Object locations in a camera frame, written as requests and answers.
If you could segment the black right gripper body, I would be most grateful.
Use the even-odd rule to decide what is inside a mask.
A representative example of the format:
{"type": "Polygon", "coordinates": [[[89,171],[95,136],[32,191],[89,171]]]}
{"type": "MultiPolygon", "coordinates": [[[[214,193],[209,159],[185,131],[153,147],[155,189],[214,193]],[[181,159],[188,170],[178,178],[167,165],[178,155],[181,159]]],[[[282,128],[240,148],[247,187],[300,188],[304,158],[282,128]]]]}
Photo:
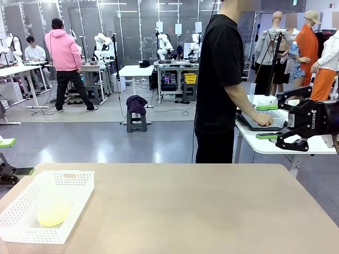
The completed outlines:
{"type": "Polygon", "coordinates": [[[290,108],[288,129],[302,138],[339,134],[339,101],[302,101],[290,108]]]}

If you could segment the translucent plastic conical flask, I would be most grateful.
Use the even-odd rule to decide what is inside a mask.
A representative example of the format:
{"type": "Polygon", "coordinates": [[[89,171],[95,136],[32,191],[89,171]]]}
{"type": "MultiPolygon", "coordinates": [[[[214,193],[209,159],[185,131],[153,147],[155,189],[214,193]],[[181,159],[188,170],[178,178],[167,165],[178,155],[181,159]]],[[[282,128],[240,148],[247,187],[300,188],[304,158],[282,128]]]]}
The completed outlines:
{"type": "Polygon", "coordinates": [[[43,171],[38,183],[37,220],[44,228],[60,227],[71,212],[72,188],[65,185],[60,174],[43,171]]]}

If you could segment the person's right forearm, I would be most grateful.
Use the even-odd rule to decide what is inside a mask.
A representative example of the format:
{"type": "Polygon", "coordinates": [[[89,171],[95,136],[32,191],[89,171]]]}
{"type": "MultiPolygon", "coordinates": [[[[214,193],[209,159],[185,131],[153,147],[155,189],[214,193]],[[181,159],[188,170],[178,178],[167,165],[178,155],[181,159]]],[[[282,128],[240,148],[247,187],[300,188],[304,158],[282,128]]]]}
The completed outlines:
{"type": "Polygon", "coordinates": [[[246,90],[241,84],[226,86],[226,93],[232,100],[232,102],[252,120],[257,121],[258,114],[253,108],[251,102],[248,100],[246,90]]]}

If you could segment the person's right hand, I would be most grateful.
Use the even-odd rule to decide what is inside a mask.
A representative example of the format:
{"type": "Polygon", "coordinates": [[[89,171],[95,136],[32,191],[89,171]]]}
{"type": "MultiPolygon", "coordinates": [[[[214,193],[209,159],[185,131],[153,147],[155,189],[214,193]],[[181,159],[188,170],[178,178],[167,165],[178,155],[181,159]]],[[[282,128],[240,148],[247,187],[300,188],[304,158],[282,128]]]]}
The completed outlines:
{"type": "Polygon", "coordinates": [[[253,118],[253,120],[259,126],[270,126],[274,122],[273,117],[271,115],[264,114],[264,113],[256,113],[255,118],[253,118]]]}

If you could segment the black flat tray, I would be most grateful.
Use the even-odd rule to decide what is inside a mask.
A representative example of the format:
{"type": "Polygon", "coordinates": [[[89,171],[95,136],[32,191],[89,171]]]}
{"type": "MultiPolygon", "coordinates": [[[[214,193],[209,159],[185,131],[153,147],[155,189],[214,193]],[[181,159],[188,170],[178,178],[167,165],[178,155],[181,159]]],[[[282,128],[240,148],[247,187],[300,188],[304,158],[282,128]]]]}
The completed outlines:
{"type": "Polygon", "coordinates": [[[259,126],[248,115],[243,114],[241,110],[237,110],[237,120],[242,122],[251,131],[271,131],[271,132],[274,132],[274,131],[280,131],[283,128],[287,127],[287,121],[284,124],[283,128],[272,128],[270,126],[259,126]]]}

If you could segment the white rounded table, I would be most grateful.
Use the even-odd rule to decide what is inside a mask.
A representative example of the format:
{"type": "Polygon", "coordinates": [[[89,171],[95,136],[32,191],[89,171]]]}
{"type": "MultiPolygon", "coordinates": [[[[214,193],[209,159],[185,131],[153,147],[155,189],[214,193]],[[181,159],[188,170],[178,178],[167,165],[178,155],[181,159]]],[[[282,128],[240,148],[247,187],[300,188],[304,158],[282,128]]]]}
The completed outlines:
{"type": "Polygon", "coordinates": [[[322,137],[320,136],[315,136],[308,139],[309,149],[306,152],[283,150],[278,148],[274,143],[270,142],[269,140],[258,139],[256,137],[258,133],[250,130],[239,117],[237,117],[235,124],[238,133],[236,136],[236,145],[234,148],[233,162],[236,164],[239,162],[239,156],[243,140],[245,140],[248,143],[248,145],[258,154],[290,155],[292,162],[289,171],[293,176],[297,176],[301,163],[305,161],[308,156],[336,154],[335,149],[329,148],[322,139],[322,137]]]}

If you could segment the mannequin in floral dress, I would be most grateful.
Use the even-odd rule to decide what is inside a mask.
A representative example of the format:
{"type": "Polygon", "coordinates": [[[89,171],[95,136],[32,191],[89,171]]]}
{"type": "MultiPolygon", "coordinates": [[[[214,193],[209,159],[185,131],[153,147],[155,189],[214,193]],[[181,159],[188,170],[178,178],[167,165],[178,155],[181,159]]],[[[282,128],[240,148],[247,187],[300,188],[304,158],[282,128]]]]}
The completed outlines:
{"type": "Polygon", "coordinates": [[[293,39],[293,43],[291,47],[287,51],[286,56],[286,69],[285,74],[289,76],[287,78],[288,81],[293,82],[294,88],[299,88],[302,85],[304,80],[305,72],[300,69],[301,62],[300,62],[300,52],[299,47],[295,39],[299,34],[299,30],[297,29],[297,13],[288,13],[286,14],[286,29],[291,38],[293,39]]]}

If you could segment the white standing desk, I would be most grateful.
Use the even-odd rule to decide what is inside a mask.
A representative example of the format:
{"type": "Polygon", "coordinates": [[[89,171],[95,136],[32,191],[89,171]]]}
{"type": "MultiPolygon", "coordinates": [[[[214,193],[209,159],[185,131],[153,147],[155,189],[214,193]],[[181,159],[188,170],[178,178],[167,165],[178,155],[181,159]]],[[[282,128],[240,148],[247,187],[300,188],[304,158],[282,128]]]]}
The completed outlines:
{"type": "Polygon", "coordinates": [[[8,79],[8,78],[12,79],[13,77],[19,76],[20,80],[22,81],[22,84],[23,84],[23,88],[24,88],[26,98],[30,99],[29,94],[28,94],[28,90],[27,90],[27,87],[26,87],[26,84],[25,84],[25,79],[24,79],[24,76],[26,76],[27,80],[28,80],[28,84],[31,88],[31,93],[32,93],[32,96],[33,96],[33,99],[34,99],[34,104],[35,104],[35,106],[26,106],[26,108],[38,108],[38,109],[49,108],[49,106],[40,106],[38,104],[34,85],[33,85],[32,79],[31,79],[31,73],[34,73],[35,69],[39,69],[40,72],[41,72],[41,75],[43,75],[42,66],[38,66],[38,65],[31,65],[31,66],[20,65],[20,66],[12,66],[12,67],[2,68],[2,69],[0,69],[0,79],[8,79]]]}

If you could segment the person in black T-shirt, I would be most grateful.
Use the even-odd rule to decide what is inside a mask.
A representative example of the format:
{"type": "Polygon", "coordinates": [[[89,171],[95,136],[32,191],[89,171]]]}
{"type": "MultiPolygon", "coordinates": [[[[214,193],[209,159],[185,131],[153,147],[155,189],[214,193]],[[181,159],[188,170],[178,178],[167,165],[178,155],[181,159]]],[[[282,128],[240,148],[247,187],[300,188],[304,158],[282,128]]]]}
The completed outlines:
{"type": "Polygon", "coordinates": [[[241,0],[221,0],[204,32],[194,131],[198,142],[195,162],[230,164],[233,160],[236,110],[225,91],[226,86],[241,84],[244,49],[237,22],[241,0]]]}

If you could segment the seated person in white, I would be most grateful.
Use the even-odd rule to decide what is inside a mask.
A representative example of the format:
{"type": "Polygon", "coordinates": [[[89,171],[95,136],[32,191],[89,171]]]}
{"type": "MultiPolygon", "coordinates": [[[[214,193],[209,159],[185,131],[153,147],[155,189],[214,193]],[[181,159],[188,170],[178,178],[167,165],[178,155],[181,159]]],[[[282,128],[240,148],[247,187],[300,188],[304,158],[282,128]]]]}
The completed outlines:
{"type": "MultiPolygon", "coordinates": [[[[26,41],[29,44],[29,46],[25,49],[25,52],[24,52],[26,61],[37,62],[37,61],[47,60],[45,50],[36,44],[34,37],[28,36],[26,38],[26,41]]],[[[42,72],[43,72],[43,76],[44,76],[47,87],[52,88],[52,85],[50,83],[50,72],[48,68],[42,67],[42,72]]]]}

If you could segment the grey step stool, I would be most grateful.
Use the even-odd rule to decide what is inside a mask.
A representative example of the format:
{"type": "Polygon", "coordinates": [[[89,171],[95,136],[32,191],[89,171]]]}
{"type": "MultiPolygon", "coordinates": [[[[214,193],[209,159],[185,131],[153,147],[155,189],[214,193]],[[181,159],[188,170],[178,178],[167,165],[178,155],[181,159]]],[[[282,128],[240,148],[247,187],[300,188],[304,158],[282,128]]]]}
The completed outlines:
{"type": "Polygon", "coordinates": [[[182,100],[185,102],[191,102],[197,100],[197,86],[196,84],[183,84],[182,100]]]}
{"type": "Polygon", "coordinates": [[[88,99],[96,105],[101,105],[103,102],[103,93],[101,91],[101,86],[85,86],[85,91],[87,93],[88,99]]]}
{"type": "Polygon", "coordinates": [[[135,113],[136,117],[133,117],[133,113],[127,114],[126,130],[128,133],[132,131],[142,131],[147,132],[148,125],[146,121],[146,116],[135,113]]]}

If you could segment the grey equipment desk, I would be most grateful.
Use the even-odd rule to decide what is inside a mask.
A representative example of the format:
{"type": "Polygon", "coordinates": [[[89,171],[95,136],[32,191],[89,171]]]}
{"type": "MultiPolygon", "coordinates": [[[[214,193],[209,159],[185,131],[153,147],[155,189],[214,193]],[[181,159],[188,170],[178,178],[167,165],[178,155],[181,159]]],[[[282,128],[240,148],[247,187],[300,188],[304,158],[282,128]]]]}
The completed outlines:
{"type": "Polygon", "coordinates": [[[83,62],[82,65],[81,78],[84,86],[101,86],[101,91],[103,93],[102,104],[105,103],[108,97],[113,93],[110,63],[111,61],[91,61],[83,62]]]}

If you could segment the dark purple clothing pile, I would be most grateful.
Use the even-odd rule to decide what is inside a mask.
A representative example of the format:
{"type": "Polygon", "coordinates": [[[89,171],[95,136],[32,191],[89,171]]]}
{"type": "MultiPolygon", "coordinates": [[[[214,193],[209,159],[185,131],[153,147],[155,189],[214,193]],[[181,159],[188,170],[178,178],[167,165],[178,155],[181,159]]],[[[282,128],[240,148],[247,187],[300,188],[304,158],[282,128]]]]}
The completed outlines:
{"type": "Polygon", "coordinates": [[[136,113],[140,115],[146,115],[145,106],[148,102],[139,95],[132,95],[127,98],[126,106],[128,113],[136,113]]]}

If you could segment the black stand pole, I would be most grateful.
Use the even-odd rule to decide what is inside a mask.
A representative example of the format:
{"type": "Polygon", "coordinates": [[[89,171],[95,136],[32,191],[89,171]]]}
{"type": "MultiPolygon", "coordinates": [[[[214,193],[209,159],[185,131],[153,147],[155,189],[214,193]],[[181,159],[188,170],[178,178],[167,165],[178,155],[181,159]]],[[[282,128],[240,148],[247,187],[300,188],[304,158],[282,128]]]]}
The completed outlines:
{"type": "Polygon", "coordinates": [[[111,35],[111,39],[113,42],[113,46],[114,46],[114,62],[115,62],[115,68],[116,68],[116,79],[117,79],[117,92],[121,93],[122,92],[122,87],[121,87],[121,79],[120,79],[120,75],[119,75],[119,64],[118,64],[118,55],[117,55],[117,47],[116,47],[116,38],[115,38],[116,34],[113,33],[111,35]]]}

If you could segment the white adjustable desk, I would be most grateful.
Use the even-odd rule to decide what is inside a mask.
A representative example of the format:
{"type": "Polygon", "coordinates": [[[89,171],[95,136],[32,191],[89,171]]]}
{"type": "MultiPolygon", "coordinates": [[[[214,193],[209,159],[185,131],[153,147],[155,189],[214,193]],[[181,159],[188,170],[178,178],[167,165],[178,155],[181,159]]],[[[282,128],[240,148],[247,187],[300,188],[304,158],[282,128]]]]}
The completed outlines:
{"type": "MultiPolygon", "coordinates": [[[[140,78],[140,83],[142,84],[142,78],[143,77],[149,77],[152,75],[153,72],[153,66],[149,66],[147,68],[140,68],[139,65],[129,65],[124,66],[120,72],[120,77],[131,77],[132,78],[132,87],[133,87],[133,94],[132,95],[138,95],[136,90],[136,78],[140,78]]],[[[146,105],[145,109],[147,108],[153,108],[153,105],[146,105]]]]}

